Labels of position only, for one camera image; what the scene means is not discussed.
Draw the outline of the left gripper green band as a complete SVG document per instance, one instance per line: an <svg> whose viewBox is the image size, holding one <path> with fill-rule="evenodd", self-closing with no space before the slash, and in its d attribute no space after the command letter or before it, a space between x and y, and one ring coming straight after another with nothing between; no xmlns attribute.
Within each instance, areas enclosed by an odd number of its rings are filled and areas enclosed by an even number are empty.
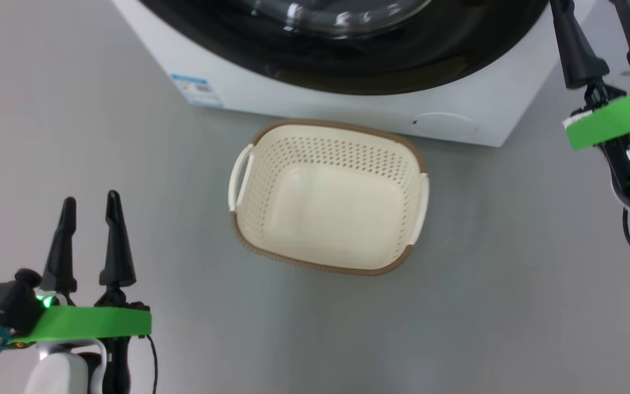
<svg viewBox="0 0 630 394"><path fill-rule="evenodd" d="M130 287L137 282L120 194L107 194L107 256L98 283ZM75 293L73 235L77 230L77 201L63 200L43 270L40 289ZM143 303L125 302L120 289L109 290L91 307L45 302L30 333L13 339L14 347L33 345L38 363L25 393L129 393L132 378L129 344L132 338L150 338L152 317Z"/></svg>

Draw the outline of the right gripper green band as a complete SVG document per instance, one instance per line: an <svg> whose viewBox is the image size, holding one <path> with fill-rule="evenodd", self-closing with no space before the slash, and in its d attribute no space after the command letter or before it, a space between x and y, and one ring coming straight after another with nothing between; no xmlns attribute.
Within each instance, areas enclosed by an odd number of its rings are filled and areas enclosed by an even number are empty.
<svg viewBox="0 0 630 394"><path fill-rule="evenodd" d="M628 44L630 65L630 1L611 1ZM550 1L565 87L570 90L595 83L610 69L598 57L575 17L573 1ZM599 109L584 109L563 121L574 150L596 147L610 171L611 189L630 211L630 95L618 97Z"/></svg>

